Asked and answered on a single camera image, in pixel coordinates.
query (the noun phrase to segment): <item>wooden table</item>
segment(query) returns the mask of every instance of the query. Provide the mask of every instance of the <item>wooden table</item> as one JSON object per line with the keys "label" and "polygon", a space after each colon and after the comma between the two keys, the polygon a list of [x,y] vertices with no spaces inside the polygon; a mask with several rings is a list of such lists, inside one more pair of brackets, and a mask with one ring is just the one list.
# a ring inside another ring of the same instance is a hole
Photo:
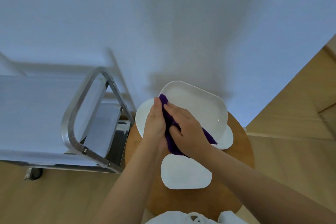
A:
{"label": "wooden table", "polygon": [[[233,132],[233,145],[224,150],[224,152],[254,168],[251,144],[244,129],[230,113],[227,124]],[[134,125],[126,143],[126,165],[141,139],[137,126]],[[156,170],[152,190],[147,202],[147,209],[154,215],[159,215],[166,211],[198,212],[215,221],[217,221],[222,211],[231,210],[236,213],[241,206],[242,203],[215,176],[212,176],[211,183],[206,188],[173,190],[168,189],[163,184],[160,168]]]}

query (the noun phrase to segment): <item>white clothing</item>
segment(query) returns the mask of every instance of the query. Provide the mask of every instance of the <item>white clothing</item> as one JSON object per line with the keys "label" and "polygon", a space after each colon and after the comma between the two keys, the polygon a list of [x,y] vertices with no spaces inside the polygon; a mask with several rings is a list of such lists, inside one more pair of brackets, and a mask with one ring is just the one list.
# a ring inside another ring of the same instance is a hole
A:
{"label": "white clothing", "polygon": [[150,221],[146,222],[146,224],[247,224],[237,215],[235,215],[232,211],[225,211],[221,212],[218,217],[218,222],[210,220],[204,217],[202,214],[199,213],[182,213],[180,211],[168,211],[163,214],[156,216],[155,218],[151,219]]}

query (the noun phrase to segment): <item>purple towel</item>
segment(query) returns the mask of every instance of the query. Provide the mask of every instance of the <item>purple towel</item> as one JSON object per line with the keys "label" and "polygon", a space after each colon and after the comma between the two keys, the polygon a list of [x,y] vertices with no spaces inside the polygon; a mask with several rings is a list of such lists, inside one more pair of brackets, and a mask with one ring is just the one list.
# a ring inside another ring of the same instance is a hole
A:
{"label": "purple towel", "polygon": [[[169,113],[165,110],[165,108],[163,108],[164,104],[168,103],[168,99],[166,98],[165,95],[161,94],[159,96],[161,103],[162,103],[162,113],[163,113],[163,117],[165,118],[166,121],[166,132],[165,132],[165,136],[166,136],[166,140],[167,140],[167,144],[168,144],[168,150],[170,151],[170,153],[174,154],[174,155],[184,155],[179,148],[177,147],[177,145],[175,144],[173,138],[170,135],[169,132],[169,128],[171,127],[171,125],[174,125],[175,127],[177,127],[179,129],[179,131],[181,131],[180,126],[176,123],[176,121],[173,119],[173,117],[171,115],[169,115]],[[217,144],[215,139],[213,139],[213,137],[204,129],[204,135],[205,137],[208,139],[208,142],[210,144]]]}

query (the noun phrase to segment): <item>white dish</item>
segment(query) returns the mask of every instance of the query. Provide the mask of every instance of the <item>white dish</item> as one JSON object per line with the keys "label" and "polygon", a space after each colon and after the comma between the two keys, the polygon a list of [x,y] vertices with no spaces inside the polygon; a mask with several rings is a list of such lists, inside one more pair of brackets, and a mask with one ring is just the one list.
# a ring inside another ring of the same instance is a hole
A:
{"label": "white dish", "polygon": [[145,129],[145,123],[147,116],[149,114],[149,111],[151,110],[152,106],[154,104],[154,99],[151,98],[141,104],[141,106],[138,108],[136,114],[135,114],[135,123],[136,127],[138,128],[139,134],[141,137],[144,136],[144,129]]}
{"label": "white dish", "polygon": [[192,158],[168,154],[161,164],[161,178],[169,189],[201,189],[210,184],[212,173]]}
{"label": "white dish", "polygon": [[233,144],[233,133],[230,129],[229,125],[226,125],[226,129],[224,132],[224,135],[222,138],[217,142],[217,145],[214,145],[214,147],[220,149],[220,150],[226,150],[229,149]]}
{"label": "white dish", "polygon": [[160,94],[170,103],[190,111],[216,142],[223,137],[228,110],[220,97],[181,81],[168,83]]}

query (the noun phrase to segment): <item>hand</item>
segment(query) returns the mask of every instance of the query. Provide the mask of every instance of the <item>hand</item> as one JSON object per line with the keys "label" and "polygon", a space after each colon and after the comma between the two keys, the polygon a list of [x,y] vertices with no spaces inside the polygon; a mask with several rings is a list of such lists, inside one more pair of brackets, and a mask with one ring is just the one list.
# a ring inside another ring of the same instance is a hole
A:
{"label": "hand", "polygon": [[205,150],[210,149],[211,144],[206,139],[200,123],[187,109],[177,107],[169,102],[164,105],[164,108],[181,128],[180,132],[177,127],[172,125],[169,132],[177,147],[185,155],[197,160]]}
{"label": "hand", "polygon": [[154,98],[154,104],[149,111],[146,119],[143,138],[152,143],[158,142],[159,148],[167,147],[165,138],[166,122],[162,114],[162,103],[158,97]]}

